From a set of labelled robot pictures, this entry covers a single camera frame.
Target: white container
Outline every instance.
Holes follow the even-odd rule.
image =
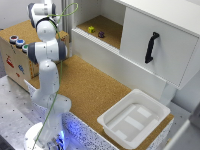
[[[169,113],[169,108],[136,89],[97,120],[119,145],[136,149]]]

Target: yellow object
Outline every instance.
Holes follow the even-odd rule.
[[[91,27],[88,28],[88,31],[89,31],[90,33],[94,33],[94,32],[95,32],[95,29],[94,29],[93,26],[91,26]]]

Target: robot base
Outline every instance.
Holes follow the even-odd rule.
[[[24,150],[32,150],[33,149],[33,145],[35,144],[34,139],[38,135],[40,129],[42,128],[42,125],[43,125],[42,122],[35,124],[26,132],[25,137],[24,137]],[[64,149],[66,149],[69,145],[69,141],[64,140],[64,143],[65,143]],[[39,145],[37,142],[35,144],[34,150],[49,150],[49,148],[47,146],[45,148],[42,148],[42,146]]]

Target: purple object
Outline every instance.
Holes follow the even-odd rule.
[[[100,31],[100,32],[99,32],[99,37],[100,37],[100,38],[104,38],[104,37],[105,37],[105,36],[104,36],[104,32]]]

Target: brown work surface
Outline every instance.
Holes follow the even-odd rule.
[[[38,77],[29,82],[36,88],[40,86]],[[120,150],[123,148],[104,133],[102,126],[97,122],[97,118],[129,92],[131,92],[131,89],[76,55],[63,62],[59,94],[71,99],[72,108],[70,111]],[[145,150],[172,119],[173,115],[169,115],[137,150]]]
[[[78,25],[77,27],[88,32],[88,27],[93,26],[95,28],[94,33],[90,33],[93,36],[98,37],[100,31],[105,33],[104,38],[99,38],[102,41],[120,49],[121,38],[122,38],[122,30],[123,26],[113,22],[103,16],[98,16],[92,20],[89,20],[83,24]]]
[[[60,37],[68,35],[64,31],[59,32],[59,34]],[[19,39],[24,39],[26,44],[41,41],[38,38],[35,28],[32,27],[30,20],[0,31],[0,37],[2,37],[7,42],[10,42],[9,39],[12,35],[17,35]]]

